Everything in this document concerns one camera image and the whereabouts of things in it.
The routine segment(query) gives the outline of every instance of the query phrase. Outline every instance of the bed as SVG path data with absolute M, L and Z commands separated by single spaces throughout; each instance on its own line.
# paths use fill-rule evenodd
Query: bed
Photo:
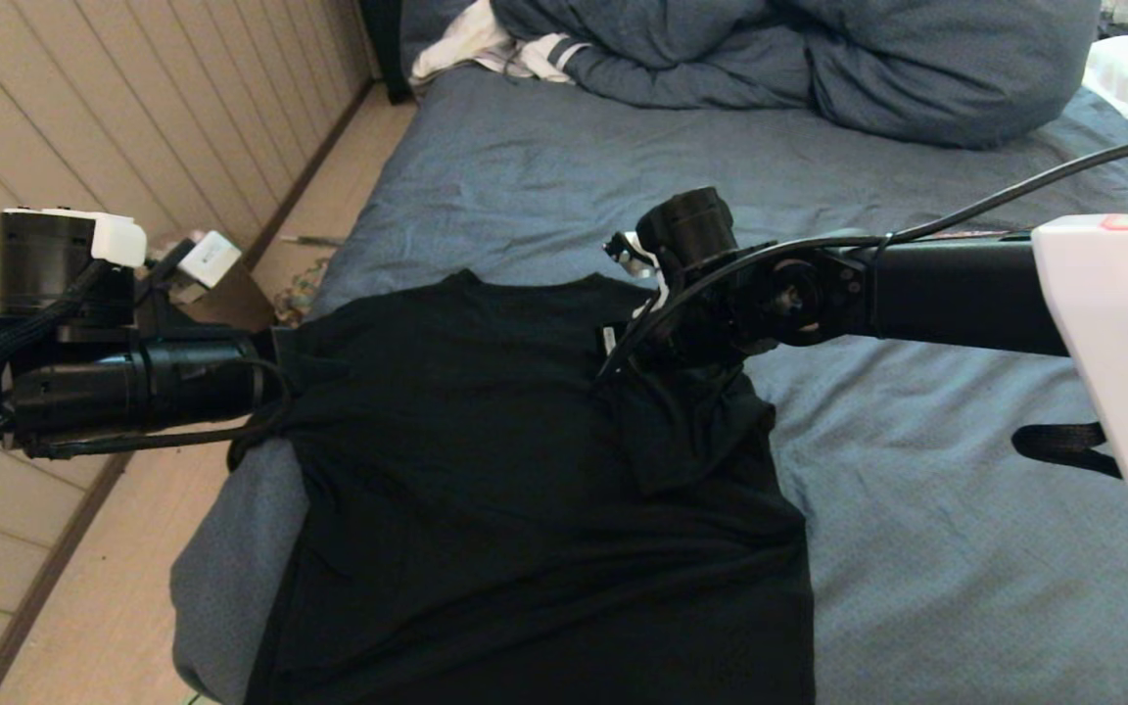
M 441 32 L 411 11 L 408 37 Z M 461 67 L 431 86 L 314 316 L 461 268 L 493 284 L 620 277 L 601 241 L 699 186 L 730 202 L 742 246 L 885 232 L 1123 142 L 1128 121 L 1087 90 L 1051 124 L 975 152 L 804 108 L 629 107 Z M 1128 212 L 1128 160 L 971 226 L 1092 212 Z M 809 519 L 819 702 L 1128 702 L 1127 490 L 1008 442 L 1021 425 L 1096 418 L 1070 361 L 845 338 L 747 371 L 777 406 L 781 486 Z M 245 696 L 306 504 L 290 446 L 267 441 L 176 562 L 176 664 L 221 702 Z

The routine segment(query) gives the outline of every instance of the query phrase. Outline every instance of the black t-shirt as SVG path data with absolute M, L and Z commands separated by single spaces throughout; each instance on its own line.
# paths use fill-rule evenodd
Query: black t-shirt
M 772 407 L 740 369 L 592 387 L 646 298 L 460 272 L 301 327 L 310 509 L 248 702 L 812 699 Z

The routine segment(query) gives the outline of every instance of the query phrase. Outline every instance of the wooden floor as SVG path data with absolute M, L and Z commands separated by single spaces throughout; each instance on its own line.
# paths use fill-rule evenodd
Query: wooden floor
M 344 238 L 414 106 L 384 86 L 351 121 L 281 235 Z M 255 277 L 273 296 L 331 250 L 274 241 Z M 43 608 L 0 690 L 0 705 L 180 705 L 171 668 L 168 571 L 224 482 L 224 444 L 138 452 Z

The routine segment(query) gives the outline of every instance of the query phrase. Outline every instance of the beige wall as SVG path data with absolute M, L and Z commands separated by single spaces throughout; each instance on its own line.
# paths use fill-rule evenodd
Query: beige wall
M 368 76 L 353 0 L 0 0 L 0 209 L 249 245 Z M 0 636 L 99 469 L 0 451 Z

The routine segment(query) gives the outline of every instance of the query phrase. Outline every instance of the black strap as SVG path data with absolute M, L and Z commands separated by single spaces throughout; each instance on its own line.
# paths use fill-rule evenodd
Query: black strap
M 1017 429 L 1013 434 L 1013 448 L 1022 456 L 1045 464 L 1068 465 L 1120 477 L 1120 467 L 1112 456 L 1094 450 L 1108 441 L 1104 426 L 1093 424 L 1030 425 Z

